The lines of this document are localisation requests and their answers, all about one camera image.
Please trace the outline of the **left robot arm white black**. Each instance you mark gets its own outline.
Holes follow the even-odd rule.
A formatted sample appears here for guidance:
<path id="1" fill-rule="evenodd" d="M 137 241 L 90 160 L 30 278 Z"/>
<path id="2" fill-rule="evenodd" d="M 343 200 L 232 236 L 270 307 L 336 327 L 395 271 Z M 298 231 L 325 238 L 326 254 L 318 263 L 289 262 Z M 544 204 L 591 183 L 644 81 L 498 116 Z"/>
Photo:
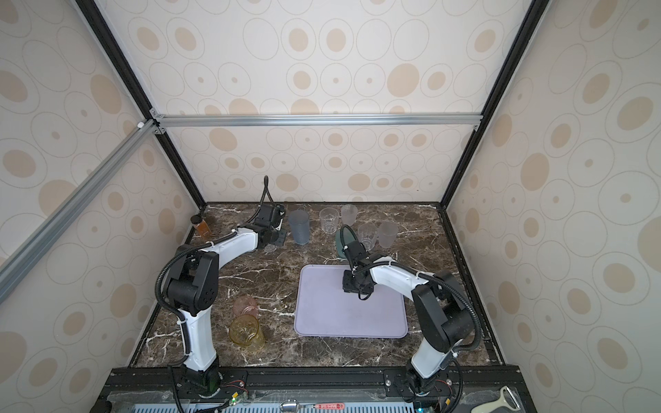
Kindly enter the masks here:
<path id="1" fill-rule="evenodd" d="M 177 317 L 182 332 L 182 374 L 203 392 L 220 386 L 213 345 L 211 307 L 219 292 L 221 268 L 269 244 L 282 246 L 287 232 L 279 227 L 248 225 L 206 244 L 184 244 L 157 277 L 155 294 L 162 308 Z"/>

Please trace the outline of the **lavender plastic tray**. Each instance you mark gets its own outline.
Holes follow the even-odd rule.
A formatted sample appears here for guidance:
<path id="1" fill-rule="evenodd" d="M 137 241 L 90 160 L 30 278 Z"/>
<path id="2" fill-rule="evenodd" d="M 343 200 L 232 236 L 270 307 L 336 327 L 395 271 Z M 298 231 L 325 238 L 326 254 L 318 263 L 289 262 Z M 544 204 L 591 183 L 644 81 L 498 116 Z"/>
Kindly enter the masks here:
<path id="1" fill-rule="evenodd" d="M 398 339 L 408 333 L 405 298 L 381 285 L 361 300 L 343 289 L 346 266 L 306 265 L 294 315 L 294 330 L 303 337 Z"/>

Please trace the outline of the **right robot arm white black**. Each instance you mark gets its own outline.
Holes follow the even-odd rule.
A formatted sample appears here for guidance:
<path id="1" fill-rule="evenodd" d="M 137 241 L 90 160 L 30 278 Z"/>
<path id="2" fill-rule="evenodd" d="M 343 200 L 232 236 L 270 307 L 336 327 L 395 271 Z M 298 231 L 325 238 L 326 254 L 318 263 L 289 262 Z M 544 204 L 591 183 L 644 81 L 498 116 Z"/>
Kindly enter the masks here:
<path id="1" fill-rule="evenodd" d="M 423 334 L 410 361 L 413 377 L 429 380 L 459 353 L 480 346 L 483 331 L 478 313 L 451 273 L 416 271 L 389 256 L 349 258 L 343 289 L 367 300 L 377 286 L 388 287 L 413 302 Z"/>

